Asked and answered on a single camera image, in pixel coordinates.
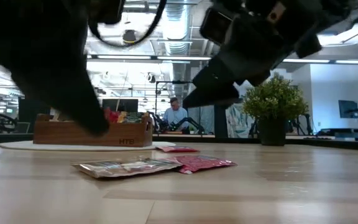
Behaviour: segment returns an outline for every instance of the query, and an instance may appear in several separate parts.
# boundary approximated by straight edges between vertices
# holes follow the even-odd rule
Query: green plant
[[[278,73],[263,84],[248,89],[244,99],[244,112],[257,119],[295,119],[307,111],[302,91]]]

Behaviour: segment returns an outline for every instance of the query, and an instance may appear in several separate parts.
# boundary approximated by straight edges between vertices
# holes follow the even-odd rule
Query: wooden table
[[[69,162],[172,154],[0,148],[0,223],[358,223],[358,151],[186,145],[239,166],[98,181]]]

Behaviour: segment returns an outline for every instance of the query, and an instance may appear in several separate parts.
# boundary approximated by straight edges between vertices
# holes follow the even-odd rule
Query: man
[[[179,105],[178,98],[171,98],[170,103],[171,108],[168,108],[164,114],[164,120],[168,121],[169,125],[171,123],[177,124],[183,118],[187,118],[187,110]],[[190,134],[188,122],[184,122],[177,131],[182,131],[183,134]]]

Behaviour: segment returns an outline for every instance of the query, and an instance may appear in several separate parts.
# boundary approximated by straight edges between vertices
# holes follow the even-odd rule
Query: wooden crate
[[[111,123],[107,134],[93,137],[72,121],[49,121],[39,114],[34,126],[34,144],[82,146],[145,147],[152,145],[153,124],[150,117],[141,123]]]

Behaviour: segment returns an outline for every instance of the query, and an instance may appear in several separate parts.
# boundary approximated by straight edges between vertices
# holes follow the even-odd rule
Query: silver snack packet
[[[141,161],[72,162],[71,165],[94,178],[151,174],[182,166],[182,164],[177,162],[158,159],[144,159]]]

